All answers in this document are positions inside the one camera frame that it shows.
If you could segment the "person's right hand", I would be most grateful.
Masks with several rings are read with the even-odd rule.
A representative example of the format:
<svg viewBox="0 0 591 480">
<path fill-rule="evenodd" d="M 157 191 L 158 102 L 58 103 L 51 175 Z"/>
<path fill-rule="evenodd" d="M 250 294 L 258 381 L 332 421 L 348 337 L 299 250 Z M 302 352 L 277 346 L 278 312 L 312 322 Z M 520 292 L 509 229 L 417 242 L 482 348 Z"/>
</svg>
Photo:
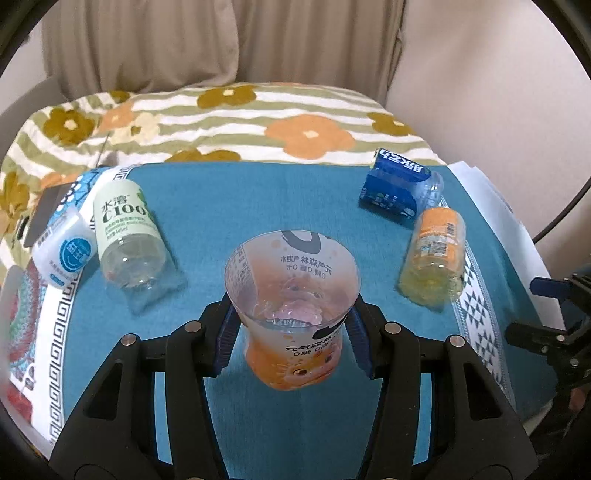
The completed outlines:
<svg viewBox="0 0 591 480">
<path fill-rule="evenodd" d="M 571 390 L 569 401 L 569 410 L 571 412 L 578 413 L 584 408 L 589 391 L 590 387 L 588 385 Z"/>
</svg>

